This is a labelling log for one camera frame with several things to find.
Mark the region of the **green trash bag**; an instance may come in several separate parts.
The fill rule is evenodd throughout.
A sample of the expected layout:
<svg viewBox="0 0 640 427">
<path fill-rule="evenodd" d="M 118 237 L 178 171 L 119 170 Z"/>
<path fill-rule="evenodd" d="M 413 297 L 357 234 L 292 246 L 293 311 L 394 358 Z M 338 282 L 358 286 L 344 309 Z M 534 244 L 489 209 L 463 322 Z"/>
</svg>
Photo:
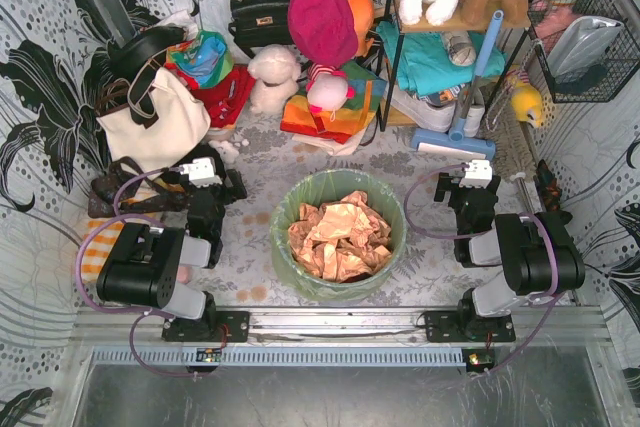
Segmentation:
<svg viewBox="0 0 640 427">
<path fill-rule="evenodd" d="M 329 282 L 315 277 L 294 259 L 288 229 L 300 219 L 302 204 L 318 207 L 337 202 L 356 190 L 368 195 L 367 204 L 391 227 L 390 259 L 378 273 L 352 283 Z M 398 270 L 406 250 L 407 222 L 391 186 L 364 171 L 337 168 L 310 174 L 285 194 L 272 213 L 269 237 L 271 262 L 278 280 L 311 301 L 352 302 L 379 291 Z"/>
</svg>

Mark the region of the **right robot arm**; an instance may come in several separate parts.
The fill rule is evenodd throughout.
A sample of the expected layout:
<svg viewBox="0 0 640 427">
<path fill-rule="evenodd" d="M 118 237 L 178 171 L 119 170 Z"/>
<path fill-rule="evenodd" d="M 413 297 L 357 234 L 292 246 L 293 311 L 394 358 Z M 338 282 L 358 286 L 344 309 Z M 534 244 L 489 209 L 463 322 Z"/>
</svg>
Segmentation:
<svg viewBox="0 0 640 427">
<path fill-rule="evenodd" d="M 511 311 L 544 307 L 582 287 L 585 265 L 557 212 L 497 214 L 501 178 L 438 173 L 434 200 L 449 194 L 457 232 L 454 257 L 465 268 L 496 267 L 485 284 L 468 289 L 454 309 L 424 314 L 427 340 L 434 343 L 511 343 L 516 340 Z"/>
</svg>

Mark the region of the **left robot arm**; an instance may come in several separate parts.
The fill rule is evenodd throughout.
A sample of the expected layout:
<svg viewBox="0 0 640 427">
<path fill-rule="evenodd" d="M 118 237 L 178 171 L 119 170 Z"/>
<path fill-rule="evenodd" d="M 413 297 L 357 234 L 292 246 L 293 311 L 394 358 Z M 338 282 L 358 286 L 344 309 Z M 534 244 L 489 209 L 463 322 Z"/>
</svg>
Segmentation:
<svg viewBox="0 0 640 427">
<path fill-rule="evenodd" d="M 181 267 L 216 265 L 225 206 L 246 197 L 241 174 L 230 170 L 220 184 L 198 188 L 191 195 L 185 228 L 125 225 L 99 273 L 100 300 L 170 315 L 162 331 L 166 342 L 246 342 L 247 311 L 221 310 L 211 293 L 179 281 Z"/>
</svg>

